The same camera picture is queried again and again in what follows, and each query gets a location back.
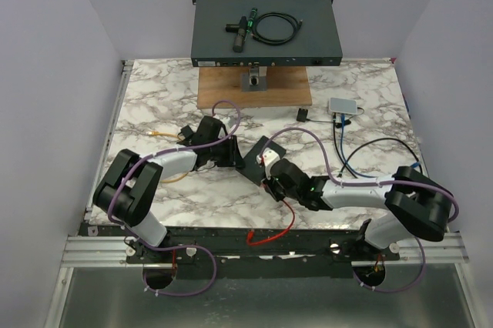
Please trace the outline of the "black network switch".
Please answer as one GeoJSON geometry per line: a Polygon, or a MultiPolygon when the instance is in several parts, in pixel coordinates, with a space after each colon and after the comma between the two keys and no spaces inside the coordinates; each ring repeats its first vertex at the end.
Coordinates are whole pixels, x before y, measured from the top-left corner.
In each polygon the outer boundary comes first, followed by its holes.
{"type": "Polygon", "coordinates": [[[273,183],[272,179],[266,178],[265,168],[257,162],[257,156],[267,143],[267,140],[268,138],[266,136],[262,136],[243,158],[245,166],[242,169],[237,169],[237,172],[257,186],[265,182],[269,184],[273,183]]]}

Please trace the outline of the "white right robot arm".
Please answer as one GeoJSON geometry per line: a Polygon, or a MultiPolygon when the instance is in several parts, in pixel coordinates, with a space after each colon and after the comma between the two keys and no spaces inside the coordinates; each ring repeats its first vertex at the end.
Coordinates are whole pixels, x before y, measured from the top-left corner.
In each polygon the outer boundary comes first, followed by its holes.
{"type": "Polygon", "coordinates": [[[292,199],[311,211],[346,207],[385,210],[384,216],[366,221],[354,241],[355,253],[365,260],[411,237],[442,241],[451,221],[450,212],[457,209],[446,188],[409,166],[365,182],[308,176],[294,163],[280,159],[267,165],[263,183],[273,198],[292,199]]]}

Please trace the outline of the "small black power adapter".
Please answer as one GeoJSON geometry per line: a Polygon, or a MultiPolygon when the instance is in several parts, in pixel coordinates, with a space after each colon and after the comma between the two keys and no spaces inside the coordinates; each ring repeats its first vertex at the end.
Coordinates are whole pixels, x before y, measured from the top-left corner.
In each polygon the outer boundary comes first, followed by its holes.
{"type": "Polygon", "coordinates": [[[194,131],[190,126],[184,126],[181,128],[179,135],[183,138],[184,141],[188,141],[193,137],[194,131]]]}

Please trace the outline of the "white grey small switch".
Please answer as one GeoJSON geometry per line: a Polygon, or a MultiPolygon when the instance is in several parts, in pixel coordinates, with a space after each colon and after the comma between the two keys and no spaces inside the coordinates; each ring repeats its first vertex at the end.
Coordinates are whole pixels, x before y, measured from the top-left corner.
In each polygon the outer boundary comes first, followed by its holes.
{"type": "Polygon", "coordinates": [[[331,97],[328,102],[328,109],[332,113],[356,115],[358,113],[358,104],[353,99],[331,97]]]}

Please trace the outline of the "black power adapter with cable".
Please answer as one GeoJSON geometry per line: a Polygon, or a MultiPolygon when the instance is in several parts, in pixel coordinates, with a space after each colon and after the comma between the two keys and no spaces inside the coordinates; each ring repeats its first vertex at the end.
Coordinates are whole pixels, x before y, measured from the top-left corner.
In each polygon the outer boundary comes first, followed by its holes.
{"type": "MultiPolygon", "coordinates": [[[[365,112],[365,110],[363,108],[358,107],[357,108],[357,114],[356,115],[352,115],[349,118],[345,118],[344,119],[344,123],[347,124],[347,125],[350,125],[350,121],[354,117],[359,116],[359,115],[362,115],[364,112],[365,112]]],[[[333,124],[333,123],[335,123],[336,126],[339,127],[339,128],[342,126],[342,123],[341,122],[337,122],[337,119],[336,118],[332,118],[331,120],[314,120],[314,119],[309,119],[307,116],[308,116],[308,110],[307,109],[298,109],[296,120],[298,122],[316,122],[316,123],[327,123],[327,124],[333,124]]]]}

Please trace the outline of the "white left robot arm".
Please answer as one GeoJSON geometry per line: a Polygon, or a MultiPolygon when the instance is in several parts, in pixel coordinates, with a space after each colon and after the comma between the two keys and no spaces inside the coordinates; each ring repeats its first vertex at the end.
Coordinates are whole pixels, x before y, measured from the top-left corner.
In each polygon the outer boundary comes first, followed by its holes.
{"type": "Polygon", "coordinates": [[[171,251],[166,227],[151,212],[161,181],[196,171],[208,162],[217,167],[245,167],[237,137],[219,119],[206,116],[197,129],[181,128],[179,137],[176,146],[161,155],[119,151],[92,196],[92,204],[110,220],[145,242],[144,253],[155,263],[165,261],[171,251]]]}

